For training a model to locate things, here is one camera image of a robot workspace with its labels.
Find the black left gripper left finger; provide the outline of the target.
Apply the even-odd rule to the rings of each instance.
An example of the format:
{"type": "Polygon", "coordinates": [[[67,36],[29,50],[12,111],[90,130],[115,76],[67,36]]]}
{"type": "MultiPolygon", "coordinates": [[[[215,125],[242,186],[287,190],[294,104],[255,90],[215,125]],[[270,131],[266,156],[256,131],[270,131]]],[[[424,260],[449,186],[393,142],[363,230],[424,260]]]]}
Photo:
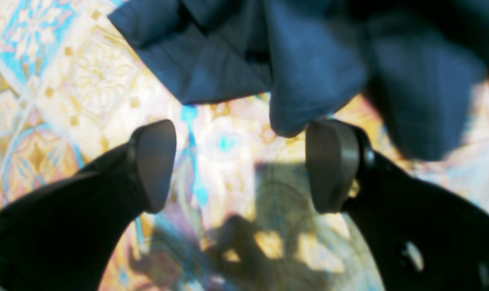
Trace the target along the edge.
{"type": "Polygon", "coordinates": [[[142,213],[163,210],[176,154],[170,120],[74,175],[0,210],[0,291],[96,291],[121,236],[142,213]]]}

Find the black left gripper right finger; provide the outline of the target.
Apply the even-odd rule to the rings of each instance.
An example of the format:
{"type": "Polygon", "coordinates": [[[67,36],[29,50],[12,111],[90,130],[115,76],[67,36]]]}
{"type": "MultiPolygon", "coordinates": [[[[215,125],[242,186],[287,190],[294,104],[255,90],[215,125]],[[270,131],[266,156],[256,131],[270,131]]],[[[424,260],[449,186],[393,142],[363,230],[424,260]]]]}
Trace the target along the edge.
{"type": "Polygon", "coordinates": [[[306,168],[318,213],[346,213],[387,291],[489,291],[489,213],[411,177],[335,119],[306,130],[306,168]]]}

